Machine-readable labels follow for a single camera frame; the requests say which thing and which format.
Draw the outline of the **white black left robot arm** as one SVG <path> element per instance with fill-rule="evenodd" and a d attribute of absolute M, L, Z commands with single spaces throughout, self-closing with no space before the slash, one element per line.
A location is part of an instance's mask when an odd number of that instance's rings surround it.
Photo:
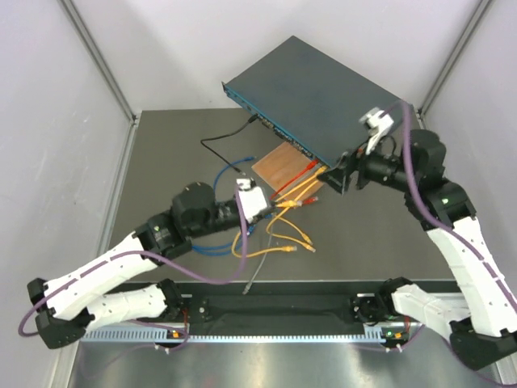
<path fill-rule="evenodd" d="M 96 259 L 53 280 L 36 278 L 27 293 L 36 314 L 36 335 L 47 348 L 63 348 L 99 327 L 138 318 L 177 319 L 183 299 L 171 280 L 126 293 L 115 288 L 127 280 L 169 265 L 193 279 L 199 275 L 175 263 L 192 241 L 248 226 L 271 213 L 273 205 L 252 179 L 238 179 L 233 197 L 216 200 L 206 183 L 187 185 L 170 209 L 152 216 Z"/>

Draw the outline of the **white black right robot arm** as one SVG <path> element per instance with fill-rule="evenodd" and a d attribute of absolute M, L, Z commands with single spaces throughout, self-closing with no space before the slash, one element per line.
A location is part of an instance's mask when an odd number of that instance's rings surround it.
<path fill-rule="evenodd" d="M 412 129 L 398 156 L 345 153 L 317 178 L 345 193 L 356 173 L 358 189 L 370 182 L 402 192 L 405 206 L 445 258 L 466 302 L 455 307 L 404 277 L 374 294 L 372 320 L 407 316 L 439 334 L 469 369 L 478 371 L 516 352 L 516 298 L 485 244 L 466 191 L 444 175 L 446 146 L 429 130 Z"/>

